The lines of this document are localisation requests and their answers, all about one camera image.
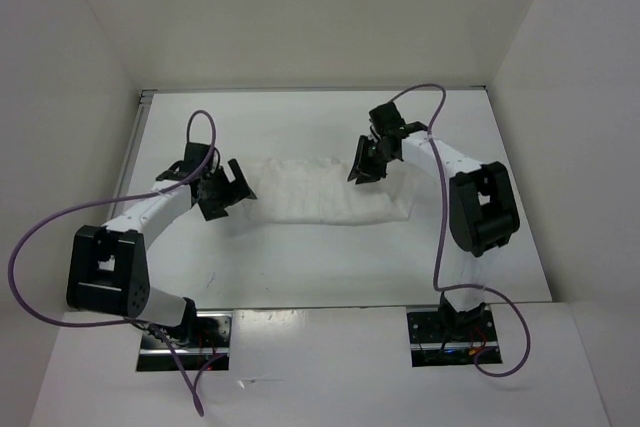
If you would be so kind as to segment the white skirt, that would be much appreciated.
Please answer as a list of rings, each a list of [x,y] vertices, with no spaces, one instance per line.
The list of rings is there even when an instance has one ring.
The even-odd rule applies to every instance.
[[[355,184],[347,180],[343,160],[250,159],[243,168],[255,200],[246,216],[261,223],[374,225],[409,218],[421,182],[413,167],[392,167],[380,181]]]

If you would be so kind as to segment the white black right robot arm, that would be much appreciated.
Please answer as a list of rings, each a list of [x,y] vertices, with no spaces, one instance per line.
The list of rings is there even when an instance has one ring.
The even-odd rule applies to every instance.
[[[482,163],[435,138],[419,122],[371,130],[358,139],[347,179],[382,180],[387,165],[402,161],[437,179],[441,220],[432,285],[440,295],[438,327],[448,340],[462,339],[481,320],[489,266],[520,228],[520,216],[506,166]]]

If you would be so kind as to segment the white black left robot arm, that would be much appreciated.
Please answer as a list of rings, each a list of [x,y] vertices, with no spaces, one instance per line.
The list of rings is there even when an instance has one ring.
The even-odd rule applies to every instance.
[[[237,160],[228,161],[234,178],[207,165],[187,182],[180,162],[156,178],[152,196],[139,200],[100,226],[75,234],[66,288],[69,307],[147,324],[151,334],[188,346],[210,330],[193,300],[151,286],[148,248],[182,215],[198,207],[206,221],[228,215],[238,202],[255,200]]]

